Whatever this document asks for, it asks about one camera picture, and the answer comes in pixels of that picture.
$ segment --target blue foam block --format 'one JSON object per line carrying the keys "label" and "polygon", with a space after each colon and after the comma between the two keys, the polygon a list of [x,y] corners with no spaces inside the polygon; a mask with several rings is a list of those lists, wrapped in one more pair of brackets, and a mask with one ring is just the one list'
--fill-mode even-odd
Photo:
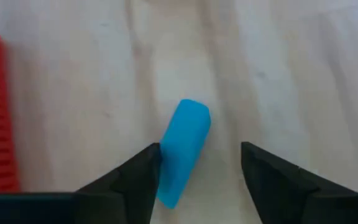
{"label": "blue foam block", "polygon": [[168,208],[175,208],[185,189],[210,126],[207,106],[181,100],[160,141],[162,163],[157,196]]}

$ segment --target light wood floor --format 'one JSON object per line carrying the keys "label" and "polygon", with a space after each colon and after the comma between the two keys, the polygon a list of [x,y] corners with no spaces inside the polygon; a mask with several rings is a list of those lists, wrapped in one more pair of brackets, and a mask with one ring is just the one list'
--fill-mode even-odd
{"label": "light wood floor", "polygon": [[356,0],[0,0],[0,35],[25,190],[96,179],[192,98],[209,139],[152,223],[260,223],[241,141],[358,191]]}

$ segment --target blue object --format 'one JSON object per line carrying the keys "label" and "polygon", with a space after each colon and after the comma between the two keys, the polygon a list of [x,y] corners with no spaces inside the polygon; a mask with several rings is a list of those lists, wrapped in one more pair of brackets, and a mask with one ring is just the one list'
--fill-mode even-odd
{"label": "blue object", "polygon": [[207,106],[181,100],[160,141],[162,163],[157,197],[168,208],[175,208],[185,189],[210,126]]}

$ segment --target wooden table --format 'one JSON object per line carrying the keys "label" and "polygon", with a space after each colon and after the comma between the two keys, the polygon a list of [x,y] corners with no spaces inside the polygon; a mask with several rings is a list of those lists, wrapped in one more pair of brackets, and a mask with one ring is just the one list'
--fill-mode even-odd
{"label": "wooden table", "polygon": [[356,0],[0,0],[0,35],[24,190],[91,182],[191,98],[209,138],[152,223],[260,223],[241,141],[358,191]]}

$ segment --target blue block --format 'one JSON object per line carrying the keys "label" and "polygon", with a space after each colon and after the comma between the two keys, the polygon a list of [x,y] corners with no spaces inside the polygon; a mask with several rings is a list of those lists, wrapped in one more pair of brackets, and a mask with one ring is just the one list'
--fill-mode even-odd
{"label": "blue block", "polygon": [[157,197],[168,208],[175,208],[185,189],[210,126],[207,106],[181,100],[160,141],[162,163]]}

